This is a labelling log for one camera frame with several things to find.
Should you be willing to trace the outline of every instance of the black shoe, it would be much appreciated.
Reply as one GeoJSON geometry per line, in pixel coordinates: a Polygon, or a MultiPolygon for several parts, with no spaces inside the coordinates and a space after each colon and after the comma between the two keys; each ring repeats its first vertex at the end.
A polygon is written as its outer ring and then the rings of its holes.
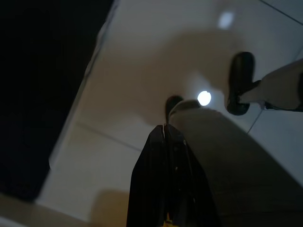
{"type": "Polygon", "coordinates": [[[183,98],[181,96],[171,96],[166,100],[165,119],[167,124],[169,123],[169,113],[181,101],[183,101],[183,98]]]}
{"type": "Polygon", "coordinates": [[[227,111],[233,115],[245,114],[250,105],[240,104],[239,96],[252,87],[255,59],[250,52],[234,56],[229,74],[229,97],[227,111]]]}

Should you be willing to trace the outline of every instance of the floor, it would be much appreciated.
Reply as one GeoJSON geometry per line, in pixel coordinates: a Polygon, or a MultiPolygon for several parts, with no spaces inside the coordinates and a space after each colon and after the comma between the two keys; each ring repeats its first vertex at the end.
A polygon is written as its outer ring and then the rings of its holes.
{"type": "Polygon", "coordinates": [[[124,226],[132,169],[166,99],[203,90],[303,184],[302,114],[224,107],[235,53],[255,55],[257,80],[298,58],[302,40],[302,25],[258,0],[121,0],[37,202],[124,226]]]}

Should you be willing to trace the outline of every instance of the black fabric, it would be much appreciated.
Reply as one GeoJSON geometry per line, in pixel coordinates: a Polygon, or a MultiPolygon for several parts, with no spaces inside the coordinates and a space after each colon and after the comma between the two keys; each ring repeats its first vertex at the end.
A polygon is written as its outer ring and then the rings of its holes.
{"type": "Polygon", "coordinates": [[[1,192],[28,201],[38,196],[111,4],[2,3],[1,192]]]}

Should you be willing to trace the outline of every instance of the dark object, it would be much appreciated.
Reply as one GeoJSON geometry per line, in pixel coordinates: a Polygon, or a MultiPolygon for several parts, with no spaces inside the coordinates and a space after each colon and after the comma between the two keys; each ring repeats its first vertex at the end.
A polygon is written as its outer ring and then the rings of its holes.
{"type": "Polygon", "coordinates": [[[0,192],[38,196],[111,4],[2,3],[0,192]]]}
{"type": "Polygon", "coordinates": [[[221,225],[203,169],[169,124],[150,133],[134,167],[126,226],[163,226],[167,214],[179,227],[221,225]]]}
{"type": "Polygon", "coordinates": [[[167,124],[169,123],[169,114],[171,110],[181,101],[183,101],[183,98],[181,96],[171,96],[166,100],[165,119],[167,124]]]}
{"type": "Polygon", "coordinates": [[[229,97],[227,111],[233,115],[245,114],[250,105],[239,103],[239,96],[253,86],[255,67],[254,56],[250,52],[241,52],[234,56],[229,74],[229,97]]]}

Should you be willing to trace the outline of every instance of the tile grout line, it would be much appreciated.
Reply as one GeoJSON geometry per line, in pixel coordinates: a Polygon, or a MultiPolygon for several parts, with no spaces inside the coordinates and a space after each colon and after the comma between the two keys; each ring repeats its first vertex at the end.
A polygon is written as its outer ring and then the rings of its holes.
{"type": "Polygon", "coordinates": [[[248,130],[248,132],[246,134],[249,134],[250,130],[252,129],[252,127],[255,125],[255,123],[257,122],[257,120],[259,119],[261,113],[263,112],[263,110],[260,111],[260,113],[258,114],[258,116],[256,117],[255,121],[253,122],[252,126],[250,127],[250,129],[248,130]]]}
{"type": "Polygon", "coordinates": [[[294,19],[293,17],[287,15],[286,13],[284,13],[284,12],[282,12],[281,10],[277,9],[276,7],[270,5],[269,3],[265,2],[264,0],[259,0],[259,1],[262,2],[263,4],[267,5],[267,6],[271,7],[271,8],[274,9],[275,11],[277,11],[277,12],[283,14],[284,16],[288,17],[289,19],[293,20],[294,22],[296,22],[296,23],[298,23],[298,24],[300,24],[300,25],[303,26],[303,23],[302,23],[302,22],[300,22],[300,21],[294,19]]]}
{"type": "Polygon", "coordinates": [[[114,142],[116,142],[116,143],[119,143],[119,144],[121,144],[121,145],[123,145],[123,146],[126,146],[126,147],[128,147],[128,148],[131,148],[131,149],[133,149],[133,150],[135,150],[135,151],[139,151],[139,152],[142,151],[142,149],[139,149],[139,148],[137,148],[137,147],[135,147],[135,146],[133,146],[133,145],[130,145],[130,144],[128,144],[128,143],[125,143],[125,142],[123,142],[123,141],[121,141],[121,140],[118,140],[118,139],[116,139],[115,137],[109,136],[109,135],[107,135],[107,134],[105,134],[105,133],[103,133],[103,132],[101,132],[101,131],[99,131],[99,130],[97,130],[97,129],[94,129],[94,128],[92,128],[91,126],[88,126],[88,125],[86,125],[86,124],[84,124],[84,123],[82,123],[82,122],[76,122],[76,125],[78,125],[79,127],[83,128],[83,129],[85,129],[85,130],[87,130],[87,131],[96,133],[96,134],[98,134],[98,135],[100,135],[100,136],[103,136],[103,137],[109,139],[109,140],[112,140],[112,141],[114,141],[114,142]]]}

